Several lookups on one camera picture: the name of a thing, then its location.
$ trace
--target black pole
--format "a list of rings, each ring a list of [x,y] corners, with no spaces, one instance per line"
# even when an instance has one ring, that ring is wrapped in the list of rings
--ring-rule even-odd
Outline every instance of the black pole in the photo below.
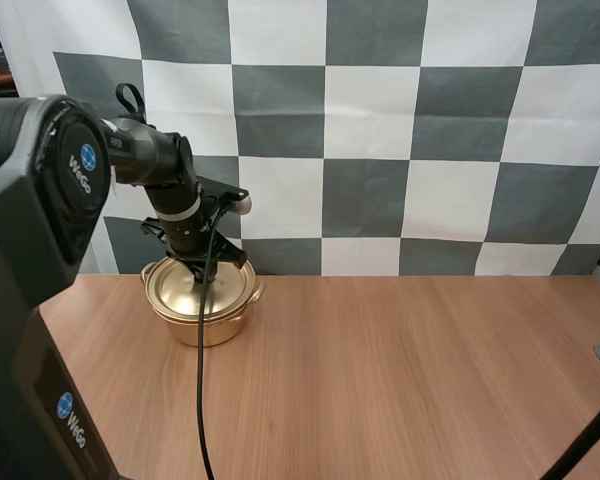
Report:
[[[540,480],[561,480],[600,440],[600,411]]]

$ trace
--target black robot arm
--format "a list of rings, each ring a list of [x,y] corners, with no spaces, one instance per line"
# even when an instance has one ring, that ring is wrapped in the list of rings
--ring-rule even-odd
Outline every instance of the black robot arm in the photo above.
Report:
[[[124,97],[125,88],[137,107]],[[197,177],[187,138],[147,125],[144,102],[135,86],[118,85],[116,96],[128,113],[102,122],[116,181],[144,187],[157,218],[147,218],[142,230],[154,235],[167,255],[180,260],[201,279],[211,219],[227,211],[248,213],[249,193]],[[215,235],[211,252],[210,280],[215,277],[217,262],[231,262],[238,268],[246,262],[246,254],[220,234]]]
[[[124,98],[125,89],[137,107]],[[32,175],[69,262],[84,255],[113,166],[116,182],[144,188],[156,212],[157,218],[147,218],[142,230],[201,279],[212,219],[227,211],[248,213],[249,193],[197,177],[187,138],[147,125],[144,102],[133,85],[119,85],[116,94],[128,113],[111,120],[96,118],[66,97],[0,99],[0,166],[18,139],[24,141],[21,129],[32,130],[28,136],[32,145],[25,145],[38,158],[32,161]],[[36,110],[40,115],[33,115]],[[83,152],[85,145],[89,148]],[[84,163],[85,155],[95,160],[91,169]],[[211,252],[210,280],[217,262],[238,268],[246,262],[246,254],[220,234],[215,235]]]

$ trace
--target gold pot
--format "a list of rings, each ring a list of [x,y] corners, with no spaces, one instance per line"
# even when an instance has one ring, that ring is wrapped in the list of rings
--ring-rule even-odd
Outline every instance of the gold pot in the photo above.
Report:
[[[169,257],[144,267],[140,278],[153,310],[166,321],[171,335],[197,347],[202,283],[195,281],[181,262]],[[249,262],[241,269],[230,263],[218,263],[218,273],[207,292],[204,346],[218,345],[235,337],[263,291],[264,286]]]

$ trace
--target wego logo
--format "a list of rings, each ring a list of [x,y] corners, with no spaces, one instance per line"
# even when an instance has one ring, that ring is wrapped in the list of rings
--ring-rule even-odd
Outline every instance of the wego logo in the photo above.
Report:
[[[73,155],[71,155],[71,158],[69,159],[69,168],[80,182],[80,185],[82,186],[85,193],[87,195],[90,194],[91,186],[89,185],[89,179],[84,173],[82,173],[82,171],[80,170],[80,164],[76,160],[76,157],[74,157]]]
[[[58,400],[58,408],[57,412],[58,418],[64,420],[69,417],[67,420],[67,426],[69,427],[69,431],[76,439],[76,443],[82,449],[84,448],[87,440],[84,438],[84,429],[80,427],[78,416],[76,412],[73,410],[73,395],[69,392],[65,392]]]

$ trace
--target checkerboard backdrop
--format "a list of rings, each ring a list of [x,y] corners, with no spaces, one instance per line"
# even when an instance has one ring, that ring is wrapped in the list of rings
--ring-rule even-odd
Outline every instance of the checkerboard backdrop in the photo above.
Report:
[[[136,84],[200,175],[251,192],[221,231],[259,273],[586,274],[600,256],[600,0],[19,3],[67,94],[112,117]],[[163,255],[152,215],[116,187],[104,270]]]

